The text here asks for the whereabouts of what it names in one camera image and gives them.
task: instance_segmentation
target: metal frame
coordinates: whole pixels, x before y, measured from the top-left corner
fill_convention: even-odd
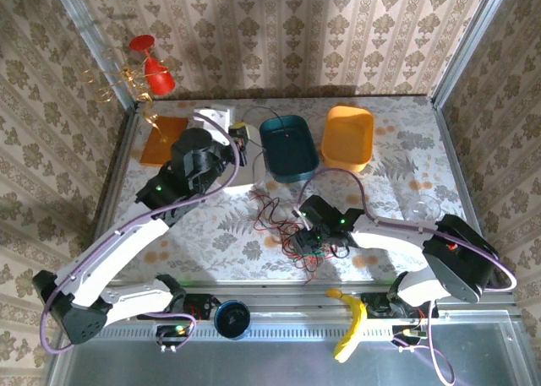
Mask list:
[[[538,369],[533,364],[532,348],[527,345],[525,331],[521,331],[521,321],[502,322],[500,331],[507,349],[509,361],[518,384],[539,384]]]
[[[434,90],[432,98],[436,108],[442,108],[451,94],[460,75],[472,57],[473,52],[483,38],[484,32],[489,27],[498,8],[500,8],[502,1],[503,0],[481,0],[478,9],[473,15],[466,32],[462,36],[458,47],[449,62],[447,70]]]
[[[449,134],[449,128],[447,128],[447,123],[445,122],[443,116],[443,111],[438,106],[434,106],[434,110],[436,113],[436,122],[438,123],[438,128],[440,129],[441,140],[443,141],[443,146],[445,148],[445,152],[447,153],[447,159],[449,160],[449,165],[451,166],[451,172],[455,178],[456,190],[458,191],[458,196],[460,197],[462,207],[464,208],[466,221],[476,232],[482,234],[481,226],[479,225],[478,218],[475,214],[475,209],[473,208],[472,199],[467,191],[466,180],[464,179],[462,169],[458,162],[458,157],[456,156],[455,146],[453,145],[451,135]]]
[[[477,220],[471,206],[471,201],[467,195],[465,182],[458,165],[455,151],[452,147],[451,137],[445,125],[445,120],[441,111],[436,111],[436,120],[440,128],[441,136],[444,141],[445,150],[450,159],[451,169],[456,179],[457,187],[461,201],[465,209],[468,222],[474,228],[478,229]],[[123,145],[115,163],[114,178],[111,186],[107,190],[105,205],[103,207],[100,224],[96,230],[99,236],[112,223],[114,210],[118,201],[118,194],[122,188],[122,176],[125,173],[129,161],[131,145],[137,132],[139,118],[137,115],[131,116],[128,126],[124,131]],[[373,282],[325,282],[313,283],[310,286],[301,286],[303,282],[299,281],[261,281],[251,282],[240,285],[239,283],[222,282],[195,282],[191,283],[189,291],[193,293],[210,293],[216,295],[218,299],[243,300],[250,306],[250,310],[255,325],[277,326],[277,325],[319,325],[337,326],[350,323],[350,312],[347,306],[340,302],[325,296],[325,291],[330,287],[341,289],[347,294],[360,294],[368,291],[388,291],[388,284]],[[114,285],[128,285],[129,283],[112,282]],[[465,304],[453,297],[447,297],[438,302],[441,319],[435,320],[434,324],[457,324],[457,323],[517,323],[520,320],[520,311],[516,307],[511,293],[485,293],[480,303],[472,305]],[[411,324],[412,320],[392,320],[393,324]],[[119,324],[114,324],[112,328],[140,327],[141,325],[152,328],[155,322],[142,323],[137,320],[126,320]],[[514,348],[513,353],[520,353],[527,362],[533,362],[533,353],[528,348],[527,342],[520,345],[508,346]],[[51,370],[46,378],[46,385],[60,384],[66,374],[72,358],[72,352],[69,351],[61,356],[54,358]],[[516,367],[524,365],[523,363],[514,363]]]
[[[58,331],[55,348],[61,348],[68,344],[66,337]],[[62,355],[53,355],[52,359],[47,364],[46,376],[41,382],[42,386],[55,386],[64,384],[64,379],[68,376],[69,363],[73,356],[73,350],[63,353]]]
[[[120,72],[120,68],[114,59],[105,59],[101,54],[110,45],[106,43],[105,38],[96,26],[96,22],[83,0],[60,0],[66,8],[69,18],[74,22],[77,31],[89,47],[92,56],[96,59],[98,67],[104,71]],[[110,84],[117,82],[111,75],[105,73]],[[113,88],[118,100],[125,110],[134,109],[134,100],[128,92],[125,84],[119,84]]]
[[[535,356],[533,354],[533,349],[530,343],[530,336],[526,331],[524,322],[522,320],[517,320],[513,321],[511,325],[515,330],[518,351],[522,353],[528,371],[530,373],[535,373],[537,377],[541,379],[541,367],[539,367],[539,365],[535,361]],[[513,352],[510,351],[511,348],[509,346],[507,347],[507,349],[510,354]]]
[[[129,155],[137,135],[139,116],[135,110],[128,110],[128,119],[123,129],[122,137],[118,138],[120,147],[112,166],[111,179],[107,185],[105,198],[101,205],[100,214],[96,224],[93,240],[97,240],[104,232],[109,230],[114,222],[115,210],[117,209],[120,193],[122,192],[123,178],[128,169]]]
[[[351,313],[343,303],[325,296],[325,291],[330,287],[339,288],[347,294],[360,294],[368,291],[387,291],[388,285],[371,282],[322,282],[301,286],[298,283],[252,283],[239,285],[227,282],[219,283],[193,283],[189,290],[193,293],[210,293],[219,300],[238,299],[245,302],[252,313],[252,322],[257,329],[279,329],[281,326],[306,327],[323,330],[341,330],[351,324]],[[503,337],[511,337],[510,342],[505,344],[513,367],[517,371],[526,371],[523,379],[532,379],[535,383],[535,366],[533,353],[527,342],[523,339],[523,333],[516,331],[520,324],[520,311],[516,307],[511,293],[484,293],[478,304],[468,304],[453,297],[446,297],[438,301],[440,318],[434,321],[435,325],[452,324],[476,324],[476,323],[499,323]],[[416,320],[392,319],[382,323],[382,327],[389,323],[392,325],[404,325],[415,323]],[[101,340],[114,338],[118,341],[141,340],[141,336],[149,337],[153,334],[156,323],[165,323],[160,320],[149,322],[138,320],[125,320],[107,327],[106,333]],[[212,324],[203,323],[202,329],[211,329]],[[53,386],[61,384],[68,373],[69,363],[72,358],[69,351],[55,358],[52,369],[47,376],[45,385]]]
[[[345,324],[252,324],[244,340],[266,342],[299,342],[339,340],[350,328]],[[116,325],[101,331],[91,342],[100,341],[153,341],[160,324],[139,323],[135,325]],[[391,323],[367,322],[363,329],[363,342],[391,341]],[[224,341],[214,324],[202,322],[197,325],[190,342]]]

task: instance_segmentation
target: cable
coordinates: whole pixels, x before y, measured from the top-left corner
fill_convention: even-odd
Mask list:
[[[345,249],[346,249],[346,253],[344,255],[340,255],[338,256],[338,247],[335,246],[335,245],[331,245],[331,253],[334,255],[335,258],[338,258],[338,259],[344,259],[344,258],[347,258],[349,256],[349,247],[348,246],[345,246]]]
[[[400,338],[393,338],[393,341],[400,344],[404,348],[412,348],[414,350],[430,350],[430,347],[428,345],[409,345],[406,341],[401,340]],[[441,358],[443,358],[445,360],[445,363],[449,367],[449,372],[451,373],[451,381],[450,382],[447,382],[443,377],[440,378],[440,381],[445,386],[453,386],[455,384],[456,377],[455,377],[455,370],[453,369],[453,366],[451,365],[451,361],[449,361],[449,358],[447,358],[447,356],[443,352],[438,350],[437,348],[433,347],[432,351],[434,352],[435,355],[438,355],[438,356],[440,356]]]
[[[145,313],[145,316],[153,317],[153,318],[171,318],[171,317],[179,317],[179,318],[187,318],[192,323],[190,327],[192,329],[189,331],[188,335],[186,335],[186,338],[181,342],[176,348],[182,348],[184,344],[188,342],[188,340],[192,337],[192,334],[195,332],[195,329],[197,328],[197,322],[195,321],[194,316],[190,314],[185,313]],[[161,346],[163,343],[163,339],[165,337],[165,333],[162,333],[160,335],[160,338],[158,339],[158,345]]]
[[[423,310],[421,310],[419,307],[417,307],[417,311],[418,311],[418,313],[419,313],[419,321],[417,322],[417,325],[416,325],[415,327],[413,327],[412,329],[409,329],[410,331],[413,331],[413,330],[415,330],[415,329],[418,329],[418,328],[421,326],[421,324],[423,323],[423,320],[425,319]],[[400,332],[398,332],[398,333],[394,333],[392,336],[393,336],[393,337],[396,337],[397,335],[404,334],[404,331],[405,331],[405,330],[400,331]]]
[[[284,133],[286,134],[286,137],[288,137],[287,131],[286,131],[286,125],[284,124],[284,122],[283,122],[283,120],[281,119],[281,117],[278,116],[278,113],[276,113],[276,112],[275,112],[274,110],[272,110],[270,107],[267,107],[267,106],[252,106],[252,107],[246,109],[246,111],[245,111],[244,114],[243,114],[243,119],[242,119],[241,121],[244,121],[244,118],[246,117],[246,115],[247,115],[250,111],[252,111],[253,109],[265,109],[265,110],[270,111],[272,114],[274,114],[274,116],[275,116],[276,118],[278,118],[278,120],[280,120],[281,127],[283,128]]]
[[[390,227],[390,228],[418,232],[418,227],[416,227],[416,226],[409,226],[409,225],[403,224],[403,223],[394,223],[394,222],[383,221],[383,220],[379,220],[377,217],[372,216],[370,214],[369,210],[368,210],[367,205],[366,205],[366,197],[364,195],[364,187],[363,187],[363,184],[361,183],[360,179],[354,173],[352,173],[350,171],[346,171],[345,169],[340,169],[340,168],[327,168],[327,169],[323,169],[321,171],[317,171],[314,175],[312,175],[308,179],[308,181],[306,181],[304,183],[304,185],[303,185],[303,187],[302,187],[302,189],[300,191],[300,194],[298,195],[298,201],[297,201],[297,205],[296,205],[297,209],[300,207],[301,199],[303,198],[306,187],[310,184],[310,182],[312,182],[317,176],[319,176],[319,175],[321,175],[323,173],[329,172],[329,171],[345,172],[345,173],[349,174],[355,180],[355,182],[358,184],[359,189],[361,190],[361,200],[363,202],[364,213],[374,223],[376,223],[377,225],[387,226],[387,227]],[[462,247],[468,248],[471,251],[474,251],[478,255],[482,256],[483,258],[489,260],[492,264],[494,264],[499,270],[501,270],[509,278],[509,281],[511,282],[511,284],[509,286],[505,286],[505,287],[501,287],[501,288],[487,287],[485,289],[486,291],[508,292],[508,291],[512,291],[513,289],[516,288],[517,282],[516,282],[515,275],[502,262],[500,262],[492,254],[484,251],[480,247],[477,247],[477,246],[475,246],[473,244],[470,244],[469,242],[466,242],[466,241],[462,240],[461,238],[457,238],[457,237],[452,236],[450,234],[447,234],[445,232],[437,231],[437,230],[434,230],[434,229],[431,229],[431,228],[424,228],[424,231],[428,232],[428,233],[430,233],[432,235],[444,238],[449,242],[452,242],[452,243],[455,243],[455,244],[460,245]]]
[[[267,230],[277,230],[280,235],[281,240],[281,251],[284,255],[290,258],[293,262],[293,266],[297,269],[302,269],[306,271],[310,277],[304,284],[309,283],[317,272],[317,269],[321,264],[328,258],[333,257],[333,254],[336,258],[345,258],[345,256],[338,256],[336,250],[332,246],[323,245],[319,249],[314,250],[312,253],[308,254],[299,254],[296,252],[295,248],[292,246],[292,238],[300,230],[300,226],[295,221],[290,220],[279,220],[276,221],[274,218],[274,213],[280,204],[280,199],[278,197],[271,198],[270,196],[264,193],[252,192],[253,199],[258,199],[261,202],[261,210],[256,216],[254,222],[254,229],[256,231],[267,231]],[[266,222],[270,225],[268,226],[263,220],[263,214],[267,209],[270,208],[270,213],[266,218]]]
[[[60,348],[60,349],[51,348],[51,346],[49,346],[49,343],[47,342],[46,334],[45,334],[47,315],[48,315],[49,311],[51,310],[52,303],[54,302],[54,300],[56,299],[56,297],[58,296],[60,291],[69,283],[69,281],[72,280],[72,278],[76,278],[77,275],[83,269],[90,266],[108,248],[112,247],[117,241],[119,241],[120,238],[124,234],[126,234],[127,232],[133,230],[135,227],[146,223],[149,219],[151,219],[155,215],[160,215],[161,213],[164,213],[166,211],[178,209],[179,207],[187,206],[189,204],[195,204],[195,203],[201,202],[203,200],[206,200],[206,199],[214,196],[215,194],[219,193],[224,188],[228,187],[231,184],[231,182],[235,179],[235,177],[237,176],[238,169],[240,167],[240,155],[238,153],[237,146],[235,145],[235,142],[233,141],[233,139],[229,136],[229,134],[223,128],[220,127],[219,124],[217,124],[216,122],[214,122],[210,118],[208,118],[206,116],[203,116],[203,115],[201,115],[199,113],[195,113],[193,115],[193,117],[201,118],[204,121],[208,122],[212,127],[214,127],[221,134],[223,134],[223,136],[227,139],[227,141],[229,141],[229,144],[232,147],[233,156],[235,158],[235,164],[234,164],[234,168],[233,168],[233,172],[232,172],[231,176],[219,188],[217,188],[215,190],[212,190],[212,191],[204,194],[203,196],[201,196],[199,198],[189,198],[189,199],[184,200],[182,202],[178,202],[178,203],[175,203],[175,204],[169,204],[167,206],[160,207],[159,209],[152,210],[152,211],[150,211],[148,213],[144,213],[144,214],[142,214],[142,215],[140,215],[138,217],[135,217],[134,219],[130,220],[129,222],[127,222],[126,224],[124,224],[123,226],[121,226],[117,230],[115,230],[115,232],[113,234],[111,234],[108,238],[103,240],[102,243],[99,244],[94,249],[94,251],[92,253],[90,253],[85,259],[83,259],[81,261],[81,263],[77,266],[77,268],[75,268],[69,275],[67,275],[64,278],[64,280],[62,280],[60,282],[60,284],[57,285],[56,289],[54,289],[52,291],[51,295],[47,299],[47,301],[45,303],[45,306],[43,307],[43,313],[41,313],[41,319],[40,319],[40,342],[41,342],[41,345],[43,346],[43,349],[45,351],[49,352],[50,354],[61,354],[63,352],[71,350],[74,347],[73,344],[70,344],[70,345],[66,345],[66,346],[64,346],[63,348]]]
[[[196,318],[197,324],[199,324],[199,322],[201,321],[201,317],[202,317],[201,311],[199,310],[199,308],[196,307],[196,306],[192,306],[191,304],[188,304],[186,307],[189,309],[189,313],[192,316],[194,316],[194,318]]]
[[[263,148],[263,145],[257,144],[257,143],[256,143],[255,141],[253,141],[252,139],[248,139],[248,142],[249,142],[249,143],[252,143],[252,144],[255,145],[255,146],[260,147],[260,148],[261,148],[261,152],[265,151],[265,148]]]
[[[429,333],[429,350],[430,350],[430,357],[432,358],[432,363],[434,364],[434,370],[436,371],[436,374],[438,375],[438,378],[440,378],[440,381],[445,386],[453,386],[455,384],[455,371],[453,371],[453,366],[447,359],[447,357],[443,354],[443,357],[447,361],[447,365],[449,365],[449,369],[451,370],[451,380],[448,381],[444,378],[443,373],[441,373],[440,365],[438,365],[438,362],[436,361],[436,355],[434,353],[434,341],[432,340],[432,322],[430,321],[432,319],[432,312],[434,311],[436,303],[434,300],[430,301],[429,306],[429,316],[427,317],[428,323],[427,323],[427,332]]]
[[[254,162],[252,162],[252,182],[255,182],[255,167],[257,165],[257,160],[260,156],[263,155],[263,150],[261,150],[261,152],[259,152],[255,158],[254,158]]]

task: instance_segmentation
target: metal edge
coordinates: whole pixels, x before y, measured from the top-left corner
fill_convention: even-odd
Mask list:
[[[159,323],[137,323],[135,325],[108,326],[91,342],[144,340],[156,342],[156,331]],[[351,327],[351,319],[345,323],[252,323],[244,340],[306,341],[306,340],[339,340]],[[363,328],[367,341],[390,341],[392,324],[388,321],[368,320]],[[192,341],[224,340],[217,332],[214,324],[198,323]]]
[[[122,282],[123,285],[132,285],[134,282]],[[349,295],[360,295],[365,292],[387,292],[390,285],[370,282],[328,281],[302,286],[302,283],[268,283],[264,281],[249,283],[223,283],[223,282],[192,282],[184,285],[188,293],[209,293],[218,299],[229,300],[238,298],[250,300],[258,307],[314,307],[314,306],[341,306],[340,302],[325,295],[330,288],[340,289]],[[444,297],[438,300],[440,308],[452,310],[495,310],[505,309],[508,312],[517,311],[516,303],[511,292],[485,292],[476,304],[465,303],[454,297]]]
[[[509,356],[509,362],[513,373],[515,374],[517,385],[539,385],[539,379],[537,371],[533,369],[528,362],[527,355],[531,353],[531,347],[524,345],[521,341],[521,334],[515,331],[516,326],[512,322],[500,323],[500,332],[503,338],[502,342],[507,355]]]
[[[123,187],[123,178],[128,169],[129,156],[137,135],[139,127],[139,117],[135,114],[135,110],[128,111],[126,115],[128,121],[123,130],[122,137],[119,137],[120,148],[118,149],[117,157],[112,168],[111,179],[106,189],[106,195],[101,205],[100,215],[96,224],[94,233],[94,241],[97,240],[105,231],[112,226],[115,210],[120,199],[120,193]]]
[[[96,20],[90,14],[90,10],[86,7],[83,0],[60,0],[66,9],[69,18],[74,22],[77,31],[81,38],[85,41],[92,56],[96,59],[98,67],[104,71],[120,72],[120,67],[113,59],[105,59],[101,54],[103,50],[110,47],[106,43],[103,34],[96,26]],[[114,84],[116,80],[109,74],[105,76],[110,84]],[[124,107],[129,110],[134,108],[134,100],[128,92],[124,84],[118,84],[113,88],[118,100]]]
[[[475,14],[467,26],[451,61],[432,94],[436,107],[443,107],[455,88],[462,72],[489,28],[503,0],[481,0]]]
[[[513,321],[511,325],[515,330],[516,342],[518,342],[520,346],[527,369],[533,374],[533,378],[536,381],[535,384],[541,385],[541,367],[539,367],[535,361],[532,344],[530,343],[530,337],[526,332],[524,322],[522,320],[516,320]]]
[[[106,189],[106,195],[101,205],[101,210],[99,212],[98,221],[96,224],[96,230],[94,233],[93,239],[96,240],[107,231],[111,226],[114,211],[117,208],[117,203],[119,200],[119,195],[122,190],[123,185],[123,175],[126,173],[129,163],[129,156],[134,142],[135,136],[137,134],[139,126],[139,117],[135,114],[134,109],[128,109],[128,114],[126,115],[128,121],[126,122],[126,127],[123,130],[123,135],[119,138],[120,148],[118,149],[117,157],[114,160],[114,166],[112,167],[111,180],[109,181],[109,186]],[[65,335],[58,333],[57,345],[66,345],[68,340]],[[57,384],[63,384],[68,373],[69,363],[73,355],[73,350],[64,352],[62,355],[54,356],[48,364],[48,370],[46,376],[43,377],[44,386],[55,386]]]
[[[254,320],[252,322],[252,329],[298,329],[303,328],[308,331],[313,329],[336,329],[343,328],[348,329],[351,326],[351,313],[344,312],[341,314],[341,319],[335,319],[330,321],[308,321],[308,320],[291,320],[290,318],[282,318],[278,320]],[[396,325],[410,325],[417,322],[417,319],[377,319],[371,318],[366,322],[366,329],[388,329],[389,327]],[[156,328],[164,323],[170,323],[162,320],[134,321],[115,323],[103,329],[95,339],[92,340],[106,340],[114,337],[119,340],[141,340],[142,338],[147,340],[154,340],[156,334]],[[440,317],[435,318],[434,325],[457,325],[457,324],[501,324],[502,334],[504,336],[514,335],[512,332],[513,324],[517,323],[516,320],[511,318],[507,311],[447,311],[440,310]],[[215,331],[212,320],[207,322],[201,322],[198,325],[198,330],[208,332],[209,330]],[[521,348],[522,345],[514,345],[514,348]]]
[[[464,215],[466,216],[467,223],[479,234],[481,232],[481,226],[479,225],[478,218],[475,214],[475,209],[473,208],[472,199],[470,198],[469,192],[467,191],[466,180],[462,174],[462,169],[458,162],[458,157],[456,156],[455,147],[451,140],[451,135],[449,134],[449,129],[447,128],[447,123],[443,116],[443,111],[437,105],[434,105],[436,111],[436,123],[440,129],[441,140],[445,147],[445,152],[447,153],[447,159],[449,160],[449,165],[451,166],[451,172],[456,182],[456,190],[460,196],[462,202],[462,207],[464,208]]]

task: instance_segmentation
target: red wire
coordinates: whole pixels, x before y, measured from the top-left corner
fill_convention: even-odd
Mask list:
[[[304,269],[307,273],[311,274],[310,278],[304,283],[306,285],[315,277],[317,269],[321,266],[321,264],[336,254],[336,248],[325,245],[320,249],[323,251],[323,255],[299,255],[292,245],[292,236],[301,229],[301,226],[295,221],[275,220],[274,218],[274,213],[278,208],[280,199],[271,198],[264,193],[252,192],[252,195],[251,200],[257,199],[261,202],[261,210],[256,216],[254,229],[256,231],[278,231],[281,241],[281,251],[284,253],[284,255],[286,255],[288,258],[295,259],[293,263],[295,268]],[[269,223],[270,226],[266,225],[262,220],[265,216],[265,211],[269,208],[270,212],[266,217],[266,222]]]
[[[189,308],[190,315],[196,318],[197,322],[201,321],[201,311],[196,306],[189,304],[186,307]]]

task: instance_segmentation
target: yellow banana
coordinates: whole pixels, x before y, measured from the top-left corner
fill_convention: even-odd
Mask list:
[[[356,297],[344,295],[338,289],[329,289],[327,291],[327,296],[342,300],[343,302],[349,304],[349,307],[352,309],[352,326],[349,328],[346,335],[344,335],[344,338],[342,338],[340,342],[336,344],[335,348],[335,359],[340,363],[344,363],[355,351],[358,343],[361,342],[363,337],[362,328],[368,317],[366,306],[364,306],[363,302]]]

